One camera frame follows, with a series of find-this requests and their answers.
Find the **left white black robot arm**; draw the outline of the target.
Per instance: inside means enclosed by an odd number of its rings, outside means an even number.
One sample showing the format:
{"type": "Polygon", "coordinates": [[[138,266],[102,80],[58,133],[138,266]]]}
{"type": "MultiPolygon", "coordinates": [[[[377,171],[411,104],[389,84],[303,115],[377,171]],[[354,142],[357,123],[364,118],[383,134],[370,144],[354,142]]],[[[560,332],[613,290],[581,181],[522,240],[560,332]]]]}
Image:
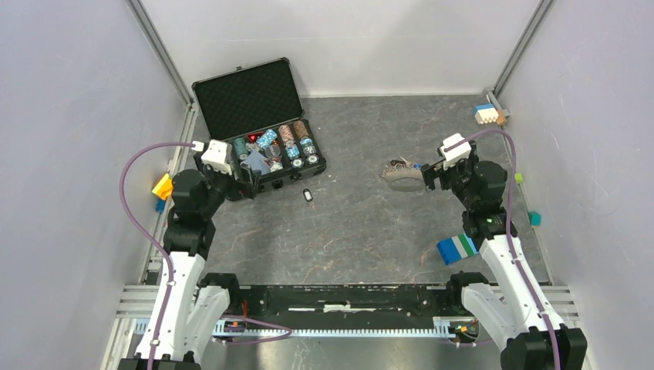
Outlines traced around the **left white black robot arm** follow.
{"type": "Polygon", "coordinates": [[[239,196],[239,183],[206,165],[179,172],[172,185],[157,297],[135,355],[121,359],[120,369],[199,369],[220,317],[242,304],[234,274],[201,277],[216,232],[212,218],[239,196]]]}

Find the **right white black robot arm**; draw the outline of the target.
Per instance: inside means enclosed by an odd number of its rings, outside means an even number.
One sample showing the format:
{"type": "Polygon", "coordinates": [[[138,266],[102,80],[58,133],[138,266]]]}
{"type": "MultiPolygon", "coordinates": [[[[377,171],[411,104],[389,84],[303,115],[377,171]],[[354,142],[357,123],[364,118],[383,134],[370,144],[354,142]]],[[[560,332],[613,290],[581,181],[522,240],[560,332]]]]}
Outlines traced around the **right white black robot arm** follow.
{"type": "Polygon", "coordinates": [[[423,165],[429,190],[451,190],[463,204],[465,234],[490,267],[502,295],[480,273],[454,274],[445,294],[456,315],[473,314],[500,352],[503,369],[581,369],[588,349],[580,328],[553,309],[524,258],[503,205],[508,172],[491,161],[460,160],[446,168],[423,165]]]}

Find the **black key fob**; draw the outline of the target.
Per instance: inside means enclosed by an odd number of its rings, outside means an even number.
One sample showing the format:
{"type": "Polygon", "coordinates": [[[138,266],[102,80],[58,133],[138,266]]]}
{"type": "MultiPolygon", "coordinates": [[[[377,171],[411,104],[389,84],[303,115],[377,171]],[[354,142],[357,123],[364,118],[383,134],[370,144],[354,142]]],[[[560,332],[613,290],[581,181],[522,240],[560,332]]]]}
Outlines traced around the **black key fob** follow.
{"type": "Polygon", "coordinates": [[[302,193],[307,202],[311,203],[313,201],[313,196],[309,189],[304,189],[302,193]]]}

